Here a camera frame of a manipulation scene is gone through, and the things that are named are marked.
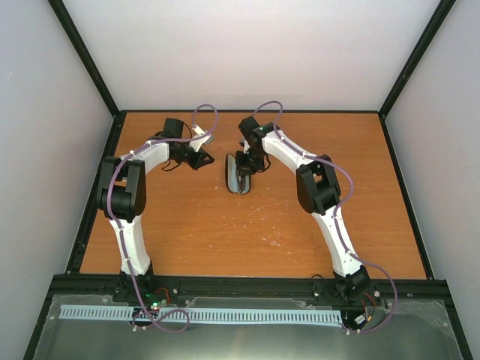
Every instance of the orange wooden board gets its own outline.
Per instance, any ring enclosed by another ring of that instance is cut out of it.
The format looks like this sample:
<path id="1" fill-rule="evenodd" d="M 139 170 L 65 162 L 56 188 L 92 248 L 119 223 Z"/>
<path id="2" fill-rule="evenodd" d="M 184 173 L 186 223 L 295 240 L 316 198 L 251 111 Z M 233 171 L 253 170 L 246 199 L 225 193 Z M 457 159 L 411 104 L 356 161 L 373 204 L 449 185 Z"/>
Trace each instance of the orange wooden board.
<path id="1" fill-rule="evenodd" d="M 314 219 L 296 199 L 296 178 L 282 163 L 256 174 L 252 190 L 228 192 L 224 159 L 240 149 L 239 122 L 249 114 L 224 112 L 207 148 L 215 162 L 198 171 L 182 164 L 160 167 L 147 176 L 147 206 L 142 217 L 145 246 L 157 275 L 332 277 L 332 259 Z M 127 114 L 117 155 L 141 146 L 174 117 L 188 124 L 185 112 Z M 260 124 L 275 114 L 256 116 Z M 211 113 L 196 122 L 208 129 Z M 286 135 L 318 155 L 327 154 L 346 169 L 355 193 L 343 219 L 359 256 L 389 270 L 394 278 L 425 278 L 407 211 L 376 114 L 284 114 Z M 343 195 L 348 182 L 337 174 Z M 118 273 L 121 261 L 113 229 L 97 213 L 82 273 Z M 383 278 L 369 268 L 372 278 Z"/>

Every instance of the black object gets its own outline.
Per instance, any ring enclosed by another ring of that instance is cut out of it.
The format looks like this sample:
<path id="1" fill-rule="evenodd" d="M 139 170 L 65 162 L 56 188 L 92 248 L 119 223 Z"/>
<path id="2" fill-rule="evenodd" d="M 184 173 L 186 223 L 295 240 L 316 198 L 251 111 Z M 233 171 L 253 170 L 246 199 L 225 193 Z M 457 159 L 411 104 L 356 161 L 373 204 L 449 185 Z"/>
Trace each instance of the black object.
<path id="1" fill-rule="evenodd" d="M 332 162 L 327 155 L 321 159 Z M 300 165 L 296 170 L 297 198 L 301 207 L 309 214 L 312 212 L 325 215 L 325 211 L 340 202 L 340 185 L 338 184 L 335 169 L 320 161 L 312 161 Z"/>
<path id="2" fill-rule="evenodd" d="M 107 156 L 102 161 L 100 180 L 97 191 L 97 204 L 105 216 L 110 218 L 107 211 L 107 192 L 113 173 L 120 164 L 120 157 Z M 143 213 L 147 201 L 145 162 L 142 160 L 128 160 L 118 173 L 117 181 L 127 179 L 126 186 L 113 185 L 112 212 L 119 219 L 129 223 Z"/>
<path id="3" fill-rule="evenodd" d="M 100 75 L 100 71 L 97 69 L 93 58 L 90 56 L 90 52 L 87 49 L 87 46 L 82 40 L 80 33 L 77 30 L 77 27 L 74 24 L 74 21 L 70 17 L 70 14 L 65 7 L 65 4 L 62 0 L 49 0 L 50 6 L 52 7 L 53 12 L 58 18 L 58 21 L 61 24 L 61 27 L 65 30 L 70 42 L 73 45 L 73 48 L 76 50 L 80 60 L 85 66 L 85 69 L 88 72 L 88 75 L 91 77 L 91 81 L 95 84 L 100 96 L 103 99 L 106 107 L 110 111 L 113 117 L 117 116 L 119 108 L 116 106 L 115 101 L 113 100 L 110 91 L 107 88 L 107 84 L 104 82 L 104 79 Z"/>
<path id="4" fill-rule="evenodd" d="M 418 39 L 418 42 L 413 48 L 409 58 L 406 60 L 400 75 L 398 75 L 397 80 L 388 93 L 387 98 L 385 99 L 385 102 L 379 111 L 381 119 L 385 119 L 389 114 L 390 110 L 395 104 L 395 101 L 397 101 L 400 93 L 402 90 L 404 90 L 404 87 L 407 84 L 410 76 L 416 69 L 420 60 L 422 60 L 422 56 L 425 54 L 425 51 L 427 51 L 428 46 L 440 29 L 440 26 L 442 26 L 443 20 L 445 20 L 447 15 L 449 15 L 449 12 L 452 9 L 455 1 L 456 0 L 441 0 L 437 5 L 432 17 L 430 18 L 430 21 L 428 21 L 427 26 Z"/>
<path id="5" fill-rule="evenodd" d="M 370 283 L 367 269 L 363 265 L 360 265 L 360 269 L 357 272 L 346 277 L 340 276 L 335 271 L 333 275 L 337 280 L 335 283 L 337 294 L 345 302 L 354 301 L 354 298 L 362 294 Z"/>
<path id="6" fill-rule="evenodd" d="M 157 132 L 150 140 L 156 139 L 181 139 L 185 123 L 177 118 L 166 118 L 163 124 L 163 130 Z"/>
<path id="7" fill-rule="evenodd" d="M 178 120 L 177 118 L 166 118 L 163 130 L 157 132 L 154 136 L 151 136 L 148 139 L 181 139 L 184 126 L 186 125 L 182 120 Z M 189 146 L 187 142 L 176 141 L 169 142 L 169 160 L 173 160 L 177 164 L 185 162 L 193 170 L 198 170 L 200 167 L 212 164 L 215 161 L 215 159 L 203 148 L 200 148 L 199 151 L 194 151 L 194 148 Z"/>
<path id="8" fill-rule="evenodd" d="M 251 176 L 257 172 L 264 172 L 270 167 L 270 160 L 262 147 L 262 138 L 273 131 L 273 123 L 260 126 L 253 116 L 241 120 L 238 129 L 243 135 L 250 148 L 246 153 L 237 151 L 235 153 L 235 165 L 238 176 Z"/>

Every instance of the white scratch mark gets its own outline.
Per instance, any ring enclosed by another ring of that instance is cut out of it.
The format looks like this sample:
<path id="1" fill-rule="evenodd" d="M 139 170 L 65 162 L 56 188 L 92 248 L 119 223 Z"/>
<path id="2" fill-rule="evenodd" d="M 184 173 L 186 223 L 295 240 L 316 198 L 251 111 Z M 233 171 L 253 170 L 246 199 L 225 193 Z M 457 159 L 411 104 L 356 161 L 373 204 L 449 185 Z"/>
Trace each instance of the white scratch mark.
<path id="1" fill-rule="evenodd" d="M 255 214 L 255 213 L 258 212 L 259 210 L 262 210 L 262 209 L 264 209 L 264 208 L 268 208 L 269 206 L 272 206 L 272 205 L 262 206 L 261 208 L 258 208 L 257 210 L 252 211 L 250 214 L 248 214 L 248 216 Z"/>

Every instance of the black metal frame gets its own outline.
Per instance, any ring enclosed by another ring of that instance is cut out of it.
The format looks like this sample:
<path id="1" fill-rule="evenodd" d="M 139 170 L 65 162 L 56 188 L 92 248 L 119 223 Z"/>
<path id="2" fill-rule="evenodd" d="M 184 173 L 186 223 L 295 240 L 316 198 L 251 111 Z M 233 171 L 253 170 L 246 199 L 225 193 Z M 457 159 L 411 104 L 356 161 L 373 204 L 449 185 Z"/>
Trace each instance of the black metal frame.
<path id="1" fill-rule="evenodd" d="M 102 80 L 100 72 L 98 71 L 86 45 L 83 43 L 80 33 L 78 32 L 73 20 L 63 4 L 62 0 L 49 0 L 49 3 L 54 10 L 58 21 L 64 28 L 69 37 L 73 47 L 77 51 L 83 64 L 85 65 L 88 74 L 92 78 L 97 87 L 100 96 L 103 98 L 109 111 L 114 118 L 112 128 L 109 133 L 103 150 L 102 158 L 107 155 L 113 155 L 122 132 L 125 117 L 129 111 L 135 112 L 177 112 L 186 113 L 191 110 L 123 110 L 120 111 L 113 100 L 107 85 Z M 419 226 L 413 212 L 413 207 L 408 197 L 407 188 L 405 186 L 401 169 L 395 155 L 395 150 L 389 136 L 389 131 L 386 126 L 386 117 L 393 107 L 395 101 L 398 99 L 404 86 L 407 84 L 412 72 L 415 70 L 417 64 L 420 62 L 422 56 L 427 50 L 430 42 L 433 40 L 435 34 L 447 17 L 449 11 L 452 9 L 455 0 L 441 0 L 423 31 L 418 43 L 416 44 L 412 54 L 408 58 L 402 71 L 400 72 L 397 81 L 393 85 L 385 103 L 379 111 L 327 111 L 327 110 L 290 110 L 285 113 L 376 113 L 382 126 L 385 135 L 385 141 L 391 155 L 391 161 L 394 165 L 394 170 L 397 175 L 397 180 L 400 185 L 403 201 L 405 202 L 406 210 L 409 215 L 410 224 L 417 242 L 418 251 L 421 255 L 421 261 L 424 266 L 424 271 L 427 280 L 395 280 L 399 299 L 436 299 L 445 303 L 451 325 L 454 329 L 457 342 L 460 346 L 460 351 L 465 359 L 472 359 L 472 354 L 468 347 L 463 329 L 458 319 L 457 311 L 452 300 L 447 283 L 444 280 L 434 280 L 431 265 L 428 260 L 428 255 L 425 250 L 424 243 L 419 231 Z M 224 110 L 224 112 L 231 113 L 247 113 L 249 110 Z M 274 113 L 276 110 L 266 110 L 265 113 Z M 33 335 L 25 353 L 24 359 L 33 359 L 38 340 L 41 335 L 41 330 L 46 321 L 48 309 L 50 307 L 52 298 L 55 294 L 110 294 L 119 301 L 128 301 L 136 304 L 137 300 L 131 296 L 129 292 L 122 292 L 122 277 L 120 275 L 101 275 L 101 274 L 80 274 L 80 266 L 83 261 L 83 256 L 89 241 L 90 233 L 92 231 L 93 223 L 97 206 L 95 204 L 95 191 L 98 186 L 98 175 L 95 176 L 94 184 L 88 197 L 85 212 L 77 233 L 73 250 L 68 261 L 67 270 L 65 274 L 55 275 L 52 279 L 51 286 L 43 304 L 37 325 L 34 329 Z M 315 292 L 323 292 L 324 289 L 332 287 L 332 279 L 281 279 L 281 278 L 236 278 L 236 277 L 161 277 L 154 276 L 154 281 L 158 284 L 165 284 L 170 289 L 177 289 L 175 301 L 179 304 L 185 303 L 185 300 L 192 299 L 197 296 L 221 296 L 221 297 L 263 297 L 263 298 L 285 298 L 297 299 L 315 305 L 328 305 L 335 309 L 348 311 L 361 308 L 360 304 L 342 304 L 335 298 L 328 296 L 315 296 Z M 371 289 L 379 290 L 383 296 L 391 297 L 392 288 L 387 280 L 372 280 Z"/>
<path id="2" fill-rule="evenodd" d="M 362 309 L 360 304 L 344 304 L 331 296 L 327 289 L 335 286 L 334 279 L 249 278 L 249 277 L 169 277 L 154 276 L 158 287 L 176 289 L 174 301 L 179 306 L 196 297 L 294 299 L 306 304 L 329 306 L 342 312 Z M 46 295 L 45 304 L 37 321 L 24 359 L 33 359 L 41 329 L 47 318 L 54 295 L 111 295 L 119 302 L 138 305 L 134 296 L 121 294 L 118 275 L 60 274 L 55 275 Z M 396 280 L 398 298 L 410 300 L 437 300 L 443 302 L 464 359 L 473 359 L 467 339 L 445 280 Z M 387 280 L 372 280 L 370 291 L 378 290 L 382 299 L 391 299 L 392 286 Z"/>

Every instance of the wire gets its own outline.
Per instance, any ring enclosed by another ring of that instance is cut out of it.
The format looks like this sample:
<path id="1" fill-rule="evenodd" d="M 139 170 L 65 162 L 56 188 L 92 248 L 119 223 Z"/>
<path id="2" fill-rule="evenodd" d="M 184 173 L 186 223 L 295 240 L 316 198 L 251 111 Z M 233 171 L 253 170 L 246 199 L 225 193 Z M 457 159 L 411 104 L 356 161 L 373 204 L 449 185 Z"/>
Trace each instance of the wire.
<path id="1" fill-rule="evenodd" d="M 365 321 L 368 322 L 368 312 L 367 308 L 365 307 L 365 301 L 361 300 L 361 306 L 363 307 L 363 311 L 365 312 Z"/>
<path id="2" fill-rule="evenodd" d="M 370 315 L 372 317 L 375 314 L 375 310 L 377 309 L 377 303 L 375 302 L 372 295 L 370 295 L 368 292 L 364 292 L 363 295 L 367 296 L 373 304 L 373 311 L 372 311 L 372 314 Z"/>
<path id="3" fill-rule="evenodd" d="M 192 135 L 192 129 L 190 129 L 190 126 L 188 126 L 188 124 L 185 124 L 185 123 L 183 123 L 183 124 L 187 127 L 188 133 L 190 134 L 190 138 L 193 139 L 194 136 Z"/>
<path id="4" fill-rule="evenodd" d="M 203 107 L 209 107 L 211 108 L 213 111 L 214 111 L 214 114 L 215 114 L 215 121 L 214 121 L 214 124 L 213 126 L 211 127 L 210 130 L 208 130 L 207 132 L 205 132 L 203 135 L 201 136 L 198 136 L 195 140 L 200 140 L 204 137 L 207 137 L 208 135 L 210 135 L 213 130 L 217 127 L 218 125 L 218 111 L 217 109 L 215 109 L 214 106 L 210 105 L 210 104 L 203 104 L 203 105 L 200 105 L 198 106 L 192 113 L 192 125 L 195 125 L 195 115 L 198 113 L 198 110 L 202 109 Z M 113 175 L 112 175 L 112 179 L 110 180 L 110 184 L 109 184 L 109 187 L 108 187 L 108 191 L 106 193 L 106 212 L 108 213 L 108 215 L 110 216 L 110 218 L 115 221 L 117 227 L 118 227 L 118 237 L 120 238 L 120 245 L 121 245 L 121 252 L 123 253 L 123 257 L 124 257 L 124 261 L 127 263 L 127 267 L 128 267 L 128 271 L 130 272 L 130 276 L 132 278 L 132 283 L 133 283 L 133 288 L 135 289 L 135 293 L 136 293 L 136 297 L 138 298 L 138 301 L 140 303 L 140 307 L 142 308 L 142 311 L 143 313 L 148 317 L 148 319 L 151 321 L 151 325 L 152 326 L 155 326 L 156 328 L 162 330 L 163 332 L 169 332 L 169 333 L 179 333 L 179 332 L 183 332 L 186 330 L 186 328 L 190 325 L 190 316 L 188 315 L 188 312 L 183 310 L 183 309 L 174 309 L 174 310 L 171 310 L 169 311 L 168 313 L 165 313 L 162 317 L 160 317 L 159 319 L 154 319 L 151 315 L 151 311 L 149 311 L 146 306 L 145 306 L 145 303 L 142 299 L 142 295 L 140 294 L 140 288 L 138 286 L 138 283 L 137 283 L 137 278 L 135 276 L 135 271 L 134 271 L 134 267 L 132 266 L 132 263 L 131 263 L 131 260 L 130 260 L 130 257 L 128 256 L 128 251 L 127 251 L 127 245 L 125 243 L 125 237 L 124 237 L 124 233 L 123 233 L 123 226 L 122 226 L 122 223 L 120 222 L 120 220 L 115 216 L 115 214 L 113 214 L 113 211 L 112 211 L 112 192 L 113 192 L 113 186 L 115 185 L 115 180 L 117 179 L 117 176 L 119 175 L 120 171 L 122 170 L 122 167 L 125 165 L 125 163 L 130 160 L 134 155 L 138 155 L 142 152 L 144 152 L 146 149 L 149 149 L 151 146 L 153 145 L 157 145 L 157 144 L 161 144 L 161 143 L 168 143 L 168 142 L 171 142 L 171 141 L 176 141 L 176 142 L 179 142 L 179 143 L 188 143 L 189 141 L 191 141 L 192 139 L 159 139 L 159 140 L 149 140 L 147 141 L 145 144 L 143 144 L 142 146 L 140 146 L 137 150 L 135 151 L 131 151 L 129 154 L 126 154 L 120 161 L 120 163 L 118 164 L 118 166 L 115 168 L 115 171 L 113 172 Z M 168 317 L 170 314 L 172 313 L 182 313 L 185 315 L 185 318 L 187 319 L 187 323 L 184 325 L 183 328 L 181 328 L 180 330 L 170 330 L 168 328 L 164 328 L 162 325 L 160 325 L 159 322 L 161 322 L 161 320 L 165 319 L 166 317 Z"/>
<path id="5" fill-rule="evenodd" d="M 162 169 L 163 171 L 165 171 L 165 169 L 166 169 L 167 167 L 169 167 L 171 163 L 172 163 L 172 161 L 169 159 L 169 160 L 168 160 L 168 164 L 165 165 L 164 167 L 162 167 L 161 169 Z"/>
<path id="6" fill-rule="evenodd" d="M 349 185 L 350 185 L 349 193 L 335 206 L 335 209 L 333 211 L 335 229 L 337 230 L 338 238 L 340 239 L 340 242 L 341 242 L 341 244 L 343 246 L 343 249 L 345 250 L 346 253 L 348 253 L 353 259 L 359 261 L 360 263 L 362 263 L 366 266 L 371 266 L 375 269 L 380 270 L 388 278 L 388 281 L 390 281 L 390 284 L 391 284 L 391 288 L 393 289 L 394 301 L 393 301 L 393 305 L 391 307 L 390 313 L 387 315 L 387 317 L 379 325 L 375 326 L 374 328 L 370 328 L 368 330 L 363 331 L 362 334 L 369 334 L 371 332 L 375 332 L 376 330 L 382 328 L 392 318 L 392 315 L 395 312 L 395 308 L 397 307 L 398 292 L 397 292 L 397 287 L 395 286 L 395 282 L 393 281 L 390 274 L 382 266 L 374 264 L 374 263 L 369 262 L 367 260 L 363 260 L 360 257 L 358 257 L 356 254 L 354 254 L 348 248 L 347 244 L 345 243 L 344 237 L 342 236 L 342 233 L 341 233 L 341 230 L 340 230 L 340 224 L 338 223 L 337 213 L 341 210 L 342 205 L 345 202 L 347 202 L 349 200 L 349 198 L 353 195 L 353 180 L 350 177 L 350 175 L 348 174 L 348 172 L 345 171 L 340 166 L 338 166 L 336 163 L 332 163 L 331 161 L 324 160 L 324 159 L 322 159 L 318 156 L 312 156 L 312 155 L 309 155 L 309 154 L 304 154 L 302 151 L 298 150 L 292 143 L 290 143 L 287 140 L 287 138 L 285 138 L 285 136 L 281 136 L 281 134 L 278 131 L 277 123 L 280 120 L 282 112 L 284 111 L 284 105 L 282 105 L 282 103 L 280 101 L 271 100 L 271 101 L 267 101 L 266 103 L 263 103 L 262 105 L 260 105 L 259 107 L 256 108 L 256 110 L 253 112 L 252 116 L 257 114 L 259 112 L 259 110 L 261 110 L 263 107 L 265 107 L 266 105 L 269 105 L 269 104 L 277 104 L 280 107 L 280 110 L 278 111 L 277 116 L 275 117 L 275 120 L 273 121 L 273 131 L 275 132 L 275 134 L 277 135 L 277 137 L 280 139 L 280 141 L 282 143 L 284 143 L 286 146 L 291 148 L 294 152 L 301 155 L 302 157 L 305 157 L 305 158 L 313 160 L 313 161 L 318 161 L 318 162 L 320 162 L 322 164 L 325 164 L 325 165 L 329 165 L 330 167 L 333 167 L 334 169 L 340 171 L 342 174 L 345 175 L 346 179 L 349 182 Z M 348 330 L 344 325 L 342 325 L 342 328 L 345 331 Z"/>
<path id="7" fill-rule="evenodd" d="M 155 293 L 159 293 L 160 291 L 164 291 L 165 294 L 166 294 L 166 304 L 169 305 L 170 304 L 170 295 L 168 293 L 168 290 L 165 289 L 164 287 L 161 287 L 160 289 L 156 290 Z"/>
<path id="8" fill-rule="evenodd" d="M 168 163 L 168 165 L 162 167 L 162 170 L 163 170 L 165 173 L 168 173 L 169 171 L 175 170 L 177 167 L 179 167 L 180 165 L 182 165 L 182 163 L 177 163 L 177 164 L 176 164 L 174 167 L 172 167 L 171 169 L 165 169 L 165 168 L 167 168 L 169 165 L 170 165 L 170 163 Z"/>
<path id="9" fill-rule="evenodd" d="M 258 170 L 258 173 L 264 173 L 265 171 L 270 169 L 270 166 L 272 165 L 272 163 L 270 162 L 270 157 L 269 157 L 268 154 L 266 155 L 266 159 L 267 159 L 267 164 L 268 164 L 267 167 L 263 170 Z"/>

